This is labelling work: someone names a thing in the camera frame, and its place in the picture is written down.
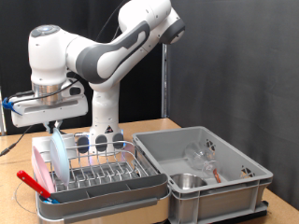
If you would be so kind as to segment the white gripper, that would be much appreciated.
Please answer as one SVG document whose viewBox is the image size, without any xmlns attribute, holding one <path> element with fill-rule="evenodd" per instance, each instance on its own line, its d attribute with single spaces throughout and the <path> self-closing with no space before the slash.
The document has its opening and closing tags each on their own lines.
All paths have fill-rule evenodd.
<svg viewBox="0 0 299 224">
<path fill-rule="evenodd" d="M 84 95 L 64 98 L 54 105 L 43 105 L 39 100 L 27 98 L 13 106 L 12 123 L 16 127 L 43 123 L 46 131 L 52 133 L 49 121 L 55 121 L 55 128 L 60 130 L 63 121 L 73 117 L 83 116 L 88 112 L 88 102 Z"/>
</svg>

